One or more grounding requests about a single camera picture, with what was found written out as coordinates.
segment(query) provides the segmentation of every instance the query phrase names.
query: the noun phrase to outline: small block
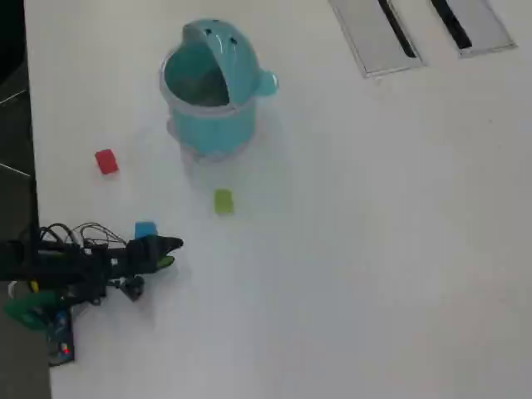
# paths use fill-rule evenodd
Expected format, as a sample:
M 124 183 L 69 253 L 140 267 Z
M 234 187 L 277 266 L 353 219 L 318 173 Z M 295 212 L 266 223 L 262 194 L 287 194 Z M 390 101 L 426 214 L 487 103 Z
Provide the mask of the small block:
M 157 235 L 157 226 L 153 222 L 136 222 L 135 239 L 141 239 L 146 235 Z
M 101 150 L 95 153 L 96 161 L 103 175 L 109 175 L 118 171 L 115 155 L 110 149 Z
M 217 214 L 233 214 L 233 193 L 231 190 L 216 190 L 214 192 L 214 211 Z

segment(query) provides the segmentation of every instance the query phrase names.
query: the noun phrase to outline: green cube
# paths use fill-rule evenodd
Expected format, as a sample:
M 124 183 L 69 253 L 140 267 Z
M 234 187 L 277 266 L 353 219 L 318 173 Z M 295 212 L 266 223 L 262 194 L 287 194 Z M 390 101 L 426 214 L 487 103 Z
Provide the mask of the green cube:
M 217 214 L 233 214 L 233 193 L 231 190 L 216 190 L 214 192 L 214 210 Z

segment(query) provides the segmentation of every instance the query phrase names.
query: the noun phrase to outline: hole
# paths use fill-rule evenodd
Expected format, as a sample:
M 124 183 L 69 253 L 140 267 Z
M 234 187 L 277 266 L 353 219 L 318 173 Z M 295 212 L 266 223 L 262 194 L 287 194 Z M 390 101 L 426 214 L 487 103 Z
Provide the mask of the hole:
M 460 21 L 456 19 L 455 14 L 452 12 L 446 0 L 431 1 L 443 23 L 445 23 L 447 30 L 456 42 L 458 48 L 463 50 L 464 48 L 472 47 L 473 44 L 471 43 L 471 39 L 469 38 L 469 36 L 467 36 L 466 31 L 460 25 Z
M 390 7 L 390 4 L 388 4 L 388 1 L 378 0 L 378 2 L 381 5 L 381 9 L 390 23 L 393 32 L 396 34 L 399 45 L 402 47 L 402 50 L 405 52 L 406 56 L 409 58 L 417 58 L 416 53 L 414 53 L 414 50 L 412 50 L 412 47 L 405 36 L 405 33 L 399 26 L 399 22 L 397 21 L 396 16 L 393 14 L 392 8 Z

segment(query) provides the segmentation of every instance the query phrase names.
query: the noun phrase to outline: lid handle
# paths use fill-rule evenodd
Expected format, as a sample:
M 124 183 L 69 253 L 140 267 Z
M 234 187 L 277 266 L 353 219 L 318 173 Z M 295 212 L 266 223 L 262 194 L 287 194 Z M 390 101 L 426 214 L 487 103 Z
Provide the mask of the lid handle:
M 257 96 L 271 96 L 279 88 L 279 80 L 273 72 L 261 71 Z

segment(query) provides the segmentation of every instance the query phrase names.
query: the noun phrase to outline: dark floor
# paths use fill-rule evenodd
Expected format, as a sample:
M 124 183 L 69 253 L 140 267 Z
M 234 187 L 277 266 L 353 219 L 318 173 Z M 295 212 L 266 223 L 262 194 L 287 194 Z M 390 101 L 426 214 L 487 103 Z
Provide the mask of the dark floor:
M 15 239 L 31 219 L 33 175 L 27 67 L 0 86 L 0 239 Z M 44 334 L 30 332 L 3 313 L 7 283 L 0 283 L 0 398 L 51 397 Z

